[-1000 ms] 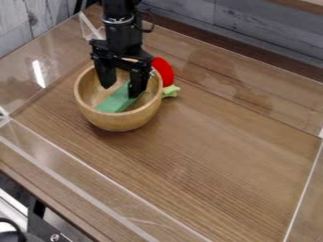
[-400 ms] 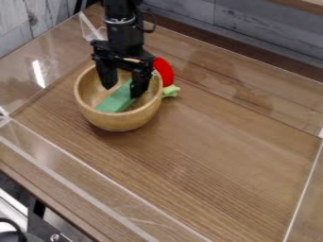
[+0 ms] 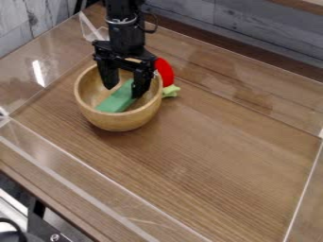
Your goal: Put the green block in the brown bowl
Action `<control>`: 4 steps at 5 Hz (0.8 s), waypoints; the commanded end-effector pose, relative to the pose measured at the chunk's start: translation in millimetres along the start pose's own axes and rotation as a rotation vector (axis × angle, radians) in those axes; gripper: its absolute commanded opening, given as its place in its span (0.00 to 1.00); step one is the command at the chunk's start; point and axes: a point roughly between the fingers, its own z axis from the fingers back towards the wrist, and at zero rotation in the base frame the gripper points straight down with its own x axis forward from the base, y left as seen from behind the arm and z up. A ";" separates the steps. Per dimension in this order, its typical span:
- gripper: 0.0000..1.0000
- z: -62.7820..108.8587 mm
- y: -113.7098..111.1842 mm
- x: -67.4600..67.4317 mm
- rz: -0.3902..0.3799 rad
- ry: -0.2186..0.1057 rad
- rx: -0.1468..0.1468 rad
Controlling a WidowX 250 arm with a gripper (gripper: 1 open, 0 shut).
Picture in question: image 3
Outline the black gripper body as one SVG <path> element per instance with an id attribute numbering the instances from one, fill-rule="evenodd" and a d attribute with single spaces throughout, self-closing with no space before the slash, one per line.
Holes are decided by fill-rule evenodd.
<path id="1" fill-rule="evenodd" d="M 154 68 L 156 56 L 146 48 L 146 35 L 155 32 L 146 29 L 143 18 L 134 18 L 130 21 L 108 19 L 108 41 L 94 41 L 94 60 L 115 60 L 119 69 L 134 71 L 146 66 Z"/>

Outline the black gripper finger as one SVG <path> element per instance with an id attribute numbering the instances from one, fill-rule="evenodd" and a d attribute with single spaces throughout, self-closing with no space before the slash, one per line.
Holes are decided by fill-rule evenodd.
<path id="1" fill-rule="evenodd" d="M 98 59 L 104 87 L 111 90 L 119 84 L 119 64 L 115 60 Z"/>
<path id="2" fill-rule="evenodd" d="M 132 75 L 131 94 L 134 98 L 140 98 L 150 89 L 154 71 L 151 68 L 136 68 Z"/>

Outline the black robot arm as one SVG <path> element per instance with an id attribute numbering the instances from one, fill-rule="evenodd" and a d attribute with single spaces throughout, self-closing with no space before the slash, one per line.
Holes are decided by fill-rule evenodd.
<path id="1" fill-rule="evenodd" d="M 119 70 L 134 75 L 131 95 L 139 98 L 150 89 L 156 56 L 146 48 L 146 35 L 156 29 L 146 29 L 146 0 L 104 0 L 108 40 L 95 40 L 94 60 L 106 89 L 120 81 Z"/>

